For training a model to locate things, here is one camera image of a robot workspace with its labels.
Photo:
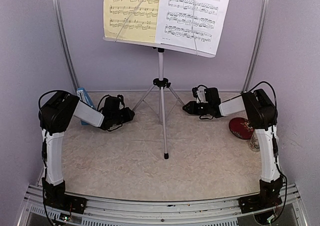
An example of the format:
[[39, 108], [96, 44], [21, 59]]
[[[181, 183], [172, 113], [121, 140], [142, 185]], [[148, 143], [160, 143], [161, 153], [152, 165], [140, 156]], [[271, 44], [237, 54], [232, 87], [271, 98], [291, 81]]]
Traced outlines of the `white perforated music stand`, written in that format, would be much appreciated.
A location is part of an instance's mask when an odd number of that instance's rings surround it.
[[[128, 44], [135, 44], [135, 45], [142, 45], [142, 46], [149, 46], [153, 47], [158, 52], [158, 77], [154, 80], [154, 85], [158, 87], [159, 89], [159, 117], [162, 124], [166, 123], [166, 114], [165, 114], [165, 88], [170, 87], [169, 81], [164, 77], [164, 53], [166, 50], [172, 50], [177, 52], [184, 52], [187, 54], [197, 55], [194, 51], [186, 48], [181, 47], [175, 47], [171, 45], [163, 45], [163, 44], [157, 44], [154, 43], [142, 43], [142, 42], [132, 42], [132, 41], [124, 41], [124, 40], [118, 40], [114, 41], [112, 39], [106, 38], [104, 36], [104, 39], [106, 41], [112, 41], [112, 42], [120, 42], [120, 43], [128, 43]], [[200, 53], [197, 56], [206, 57], [206, 58], [214, 58], [216, 55], [209, 55], [206, 53]]]

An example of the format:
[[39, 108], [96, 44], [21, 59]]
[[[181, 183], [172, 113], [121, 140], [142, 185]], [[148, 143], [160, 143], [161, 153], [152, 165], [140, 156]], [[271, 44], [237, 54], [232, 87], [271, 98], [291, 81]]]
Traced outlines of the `blue and white box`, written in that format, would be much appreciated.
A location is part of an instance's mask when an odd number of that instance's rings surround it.
[[83, 87], [77, 88], [76, 94], [80, 98], [81, 101], [83, 101], [84, 103], [89, 105], [91, 108], [96, 110], [96, 107], [95, 107], [93, 101], [91, 100], [89, 94], [85, 90], [85, 88], [83, 88]]

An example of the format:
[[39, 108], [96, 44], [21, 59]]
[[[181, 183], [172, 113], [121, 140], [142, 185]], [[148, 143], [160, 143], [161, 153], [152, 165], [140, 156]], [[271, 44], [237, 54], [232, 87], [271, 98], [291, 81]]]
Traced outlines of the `white sheet music page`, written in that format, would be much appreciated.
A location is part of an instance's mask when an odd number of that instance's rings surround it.
[[155, 42], [216, 55], [230, 0], [159, 0]]

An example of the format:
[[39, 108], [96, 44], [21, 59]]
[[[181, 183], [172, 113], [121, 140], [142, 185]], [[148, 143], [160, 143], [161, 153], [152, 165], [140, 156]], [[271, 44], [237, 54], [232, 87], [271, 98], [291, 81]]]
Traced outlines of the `yellow sheet music page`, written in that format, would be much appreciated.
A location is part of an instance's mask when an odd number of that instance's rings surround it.
[[103, 0], [104, 36], [154, 43], [159, 0]]

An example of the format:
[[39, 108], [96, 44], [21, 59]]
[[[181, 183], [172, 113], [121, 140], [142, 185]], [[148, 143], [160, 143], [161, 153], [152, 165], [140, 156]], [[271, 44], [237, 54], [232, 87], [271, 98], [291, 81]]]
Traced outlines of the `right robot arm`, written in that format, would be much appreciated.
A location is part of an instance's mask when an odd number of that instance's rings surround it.
[[188, 114], [199, 116], [201, 120], [212, 120], [244, 111], [257, 135], [262, 162], [260, 191], [253, 196], [241, 197], [241, 209], [252, 211], [280, 205], [280, 190], [284, 177], [278, 164], [278, 112], [265, 91], [257, 89], [245, 92], [224, 102], [221, 101], [217, 88], [205, 88], [202, 91], [204, 102], [200, 100], [198, 88], [193, 88], [192, 93], [195, 100], [182, 107]]

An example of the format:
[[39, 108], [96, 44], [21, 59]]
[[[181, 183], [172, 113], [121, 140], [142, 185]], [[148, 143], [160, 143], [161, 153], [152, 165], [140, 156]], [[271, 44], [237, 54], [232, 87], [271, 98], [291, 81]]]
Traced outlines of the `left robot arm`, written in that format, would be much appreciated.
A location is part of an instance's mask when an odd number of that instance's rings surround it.
[[125, 106], [123, 95], [105, 95], [95, 108], [67, 91], [51, 93], [53, 96], [38, 106], [44, 165], [43, 202], [55, 208], [73, 208], [75, 199], [66, 194], [62, 172], [63, 137], [71, 119], [76, 117], [95, 128], [112, 132], [132, 121], [135, 113]]

